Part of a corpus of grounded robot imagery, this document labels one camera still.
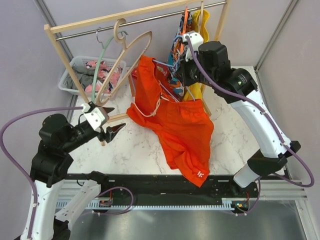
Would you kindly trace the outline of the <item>blue wire hanger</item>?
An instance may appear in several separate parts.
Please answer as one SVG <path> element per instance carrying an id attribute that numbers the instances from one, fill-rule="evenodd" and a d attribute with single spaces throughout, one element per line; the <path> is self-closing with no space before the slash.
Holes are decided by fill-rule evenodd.
<path id="1" fill-rule="evenodd" d="M 174 42 L 174 43 L 175 43 L 175 42 L 181 42 L 181 43 L 182 43 L 182 42 L 183 42 L 182 40 L 183 40 L 183 36 L 182 36 L 182 35 L 177 35 L 177 36 L 174 38 L 173 42 Z M 176 60 L 176 62 L 175 62 L 174 64 L 167 64 L 167 63 L 158 61 L 158 60 L 156 60 L 156 59 L 153 59 L 152 61 L 153 61 L 154 63 L 157 63 L 157 64 L 159 64 L 159 65 L 162 65 L 162 66 L 167 67 L 168 70 L 173 69 L 173 72 L 175 73 L 175 72 L 178 70 L 178 67 L 179 67 L 179 64 L 180 64 L 180 56 L 177 57 L 177 60 Z M 171 95 L 171 97 L 172 97 L 176 102 L 179 101 L 179 100 L 177 99 L 178 95 L 174 92 L 174 90 L 169 91 L 167 88 L 164 87 L 164 85 L 163 85 L 162 83 L 161 83 L 160 85 L 163 86 L 163 88 Z M 188 93 L 190 94 L 190 96 L 192 97 L 192 100 L 195 101 L 196 99 L 195 99 L 194 95 L 191 93 L 190 88 L 187 87 L 186 89 L 187 89 L 187 92 L 188 92 Z"/>

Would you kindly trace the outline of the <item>orange shorts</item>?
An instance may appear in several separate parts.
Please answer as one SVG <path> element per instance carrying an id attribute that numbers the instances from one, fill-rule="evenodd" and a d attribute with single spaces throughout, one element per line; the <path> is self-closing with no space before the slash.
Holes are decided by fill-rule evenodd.
<path id="1" fill-rule="evenodd" d="M 137 66 L 135 96 L 126 113 L 158 137 L 166 162 L 192 184 L 207 179 L 214 124 L 200 99 L 175 101 L 164 87 L 163 73 L 153 58 L 143 55 Z"/>

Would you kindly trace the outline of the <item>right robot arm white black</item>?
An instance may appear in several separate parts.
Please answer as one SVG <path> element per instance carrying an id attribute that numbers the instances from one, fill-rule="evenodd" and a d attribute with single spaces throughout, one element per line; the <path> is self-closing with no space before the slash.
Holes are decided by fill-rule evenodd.
<path id="1" fill-rule="evenodd" d="M 242 117 L 259 145 L 229 184 L 230 193 L 240 197 L 253 181 L 281 170 L 301 145 L 290 140 L 274 122 L 252 75 L 244 68 L 231 67 L 225 45 L 219 41 L 198 44 L 189 40 L 182 44 L 185 51 L 175 77 L 185 87 L 201 83 L 213 88 Z"/>

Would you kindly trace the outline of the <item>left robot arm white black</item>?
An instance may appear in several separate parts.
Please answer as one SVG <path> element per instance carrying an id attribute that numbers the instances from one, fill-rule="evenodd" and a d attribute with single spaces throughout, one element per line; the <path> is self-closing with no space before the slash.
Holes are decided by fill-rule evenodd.
<path id="1" fill-rule="evenodd" d="M 85 120 L 71 125 L 67 118 L 55 113 L 48 116 L 39 130 L 41 141 L 31 161 L 30 178 L 36 193 L 31 203 L 21 240 L 67 240 L 77 219 L 87 205 L 97 196 L 110 191 L 107 175 L 93 171 L 85 176 L 81 189 L 60 211 L 56 211 L 59 193 L 73 163 L 70 153 L 90 140 L 97 138 L 110 143 L 125 126 L 121 123 L 103 128 L 110 119 L 112 107 L 85 105 Z"/>

